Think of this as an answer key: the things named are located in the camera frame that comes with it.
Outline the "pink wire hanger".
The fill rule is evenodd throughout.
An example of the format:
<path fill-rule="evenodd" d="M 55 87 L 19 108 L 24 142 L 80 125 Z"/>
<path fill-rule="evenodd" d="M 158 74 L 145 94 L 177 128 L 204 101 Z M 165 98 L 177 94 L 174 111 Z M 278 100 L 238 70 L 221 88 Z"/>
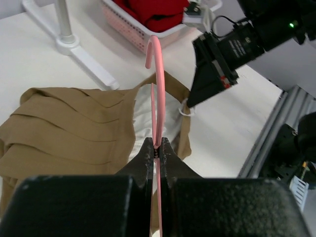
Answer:
<path fill-rule="evenodd" d="M 158 152 L 165 123 L 165 77 L 160 41 L 154 35 L 148 41 L 145 63 L 147 69 L 151 67 L 152 59 L 155 60 L 156 69 L 156 86 L 151 86 L 152 138 L 154 151 Z"/>

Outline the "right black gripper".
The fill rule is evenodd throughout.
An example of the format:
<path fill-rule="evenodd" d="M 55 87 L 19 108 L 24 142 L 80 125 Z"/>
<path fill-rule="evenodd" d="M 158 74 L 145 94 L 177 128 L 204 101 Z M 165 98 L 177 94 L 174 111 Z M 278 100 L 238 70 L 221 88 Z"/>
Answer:
<path fill-rule="evenodd" d="M 236 69 L 264 53 L 251 24 L 236 26 L 219 39 L 204 33 L 193 41 L 196 67 L 187 106 L 193 108 L 222 92 L 223 85 L 237 84 Z"/>

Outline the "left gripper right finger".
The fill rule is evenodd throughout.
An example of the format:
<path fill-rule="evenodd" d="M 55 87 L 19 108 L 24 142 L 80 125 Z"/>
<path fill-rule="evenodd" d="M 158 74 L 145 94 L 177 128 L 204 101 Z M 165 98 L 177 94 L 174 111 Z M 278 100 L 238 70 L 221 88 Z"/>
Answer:
<path fill-rule="evenodd" d="M 159 230 L 163 237 L 308 237 L 290 189 L 275 179 L 203 178 L 159 148 Z"/>

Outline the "tan brown skirt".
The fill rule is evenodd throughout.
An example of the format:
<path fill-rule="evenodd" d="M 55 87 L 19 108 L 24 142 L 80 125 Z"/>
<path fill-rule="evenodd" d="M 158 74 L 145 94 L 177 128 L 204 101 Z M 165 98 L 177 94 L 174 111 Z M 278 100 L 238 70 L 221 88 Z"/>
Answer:
<path fill-rule="evenodd" d="M 127 165 L 152 134 L 152 85 L 155 76 L 127 90 L 28 89 L 0 127 L 0 219 L 29 177 L 114 175 Z M 157 196 L 152 201 L 156 232 Z"/>

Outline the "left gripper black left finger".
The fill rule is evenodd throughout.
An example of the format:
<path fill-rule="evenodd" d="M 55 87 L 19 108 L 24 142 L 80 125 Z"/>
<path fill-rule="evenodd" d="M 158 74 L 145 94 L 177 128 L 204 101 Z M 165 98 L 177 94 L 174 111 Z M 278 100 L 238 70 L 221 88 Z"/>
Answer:
<path fill-rule="evenodd" d="M 3 237 L 149 237 L 154 147 L 146 138 L 114 175 L 24 180 L 1 222 Z"/>

